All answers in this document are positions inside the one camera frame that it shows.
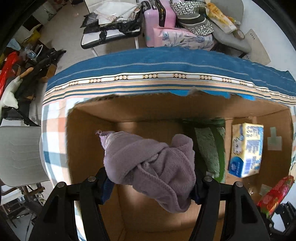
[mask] tablecloth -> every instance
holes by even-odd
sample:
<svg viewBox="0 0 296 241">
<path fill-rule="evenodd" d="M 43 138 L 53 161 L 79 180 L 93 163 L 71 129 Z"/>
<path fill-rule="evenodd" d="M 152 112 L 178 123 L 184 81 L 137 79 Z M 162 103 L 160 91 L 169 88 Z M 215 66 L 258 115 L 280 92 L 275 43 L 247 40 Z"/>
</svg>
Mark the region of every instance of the tablecloth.
<svg viewBox="0 0 296 241">
<path fill-rule="evenodd" d="M 268 99 L 290 107 L 293 123 L 291 165 L 296 163 L 296 82 L 291 74 L 217 52 L 179 47 L 145 48 L 104 55 L 77 63 L 52 77 L 42 107 L 42 142 L 53 185 L 71 184 L 66 153 L 66 120 L 76 103 L 90 98 L 192 90 L 229 98 Z M 75 209 L 81 240 L 82 220 Z"/>
</svg>

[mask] red plastic bag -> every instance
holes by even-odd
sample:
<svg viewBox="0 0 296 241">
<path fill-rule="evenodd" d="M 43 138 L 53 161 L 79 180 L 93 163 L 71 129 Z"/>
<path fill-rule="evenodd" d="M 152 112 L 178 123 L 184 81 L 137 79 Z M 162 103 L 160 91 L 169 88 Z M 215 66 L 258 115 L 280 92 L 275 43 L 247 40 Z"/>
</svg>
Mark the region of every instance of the red plastic bag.
<svg viewBox="0 0 296 241">
<path fill-rule="evenodd" d="M 2 94 L 4 92 L 6 80 L 8 79 L 8 77 L 10 77 L 9 73 L 12 69 L 12 66 L 15 64 L 16 61 L 18 61 L 18 59 L 19 56 L 17 55 L 17 52 L 12 52 L 7 57 L 7 60 L 0 73 L 0 98 L 2 97 Z"/>
<path fill-rule="evenodd" d="M 284 197 L 288 194 L 294 183 L 293 176 L 284 177 L 265 196 L 261 198 L 257 206 L 260 211 L 270 218 Z"/>
</svg>

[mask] green fabric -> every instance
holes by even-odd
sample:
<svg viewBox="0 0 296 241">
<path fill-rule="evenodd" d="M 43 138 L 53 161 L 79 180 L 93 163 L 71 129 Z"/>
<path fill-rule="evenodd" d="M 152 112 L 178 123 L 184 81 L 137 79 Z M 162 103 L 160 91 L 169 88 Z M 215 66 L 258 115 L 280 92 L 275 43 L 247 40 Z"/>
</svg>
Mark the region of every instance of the green fabric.
<svg viewBox="0 0 296 241">
<path fill-rule="evenodd" d="M 210 172 L 218 182 L 225 182 L 225 120 L 184 120 L 185 135 L 193 140 L 195 167 L 204 175 Z"/>
</svg>

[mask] pink suitcase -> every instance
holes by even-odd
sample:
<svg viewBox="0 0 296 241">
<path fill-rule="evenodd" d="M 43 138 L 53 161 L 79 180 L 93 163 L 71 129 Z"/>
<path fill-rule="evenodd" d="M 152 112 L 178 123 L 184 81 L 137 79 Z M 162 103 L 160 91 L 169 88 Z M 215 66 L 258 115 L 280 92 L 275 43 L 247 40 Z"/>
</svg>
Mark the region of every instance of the pink suitcase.
<svg viewBox="0 0 296 241">
<path fill-rule="evenodd" d="M 154 47 L 153 28 L 174 28 L 176 14 L 170 7 L 169 0 L 142 1 L 142 10 L 145 17 L 145 39 L 147 47 Z"/>
</svg>

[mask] metal screw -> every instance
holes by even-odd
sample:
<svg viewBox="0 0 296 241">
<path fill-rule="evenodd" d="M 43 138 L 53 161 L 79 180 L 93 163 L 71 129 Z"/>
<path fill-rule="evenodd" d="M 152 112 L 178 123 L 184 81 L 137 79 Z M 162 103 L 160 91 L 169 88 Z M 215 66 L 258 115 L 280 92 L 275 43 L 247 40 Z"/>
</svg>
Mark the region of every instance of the metal screw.
<svg viewBox="0 0 296 241">
<path fill-rule="evenodd" d="M 205 176 L 205 177 L 204 177 L 204 180 L 205 180 L 206 182 L 211 182 L 211 181 L 213 181 L 212 177 L 210 177 L 210 176 Z"/>
<path fill-rule="evenodd" d="M 65 183 L 64 183 L 64 182 L 59 182 L 59 183 L 57 184 L 57 187 L 58 187 L 58 188 L 62 188 L 63 186 L 65 186 Z"/>
<path fill-rule="evenodd" d="M 243 183 L 241 183 L 241 182 L 236 182 L 235 185 L 236 185 L 237 187 L 241 188 L 241 187 L 243 186 Z"/>
<path fill-rule="evenodd" d="M 96 177 L 90 176 L 87 180 L 91 183 L 91 182 L 94 182 L 96 180 Z"/>
</svg>

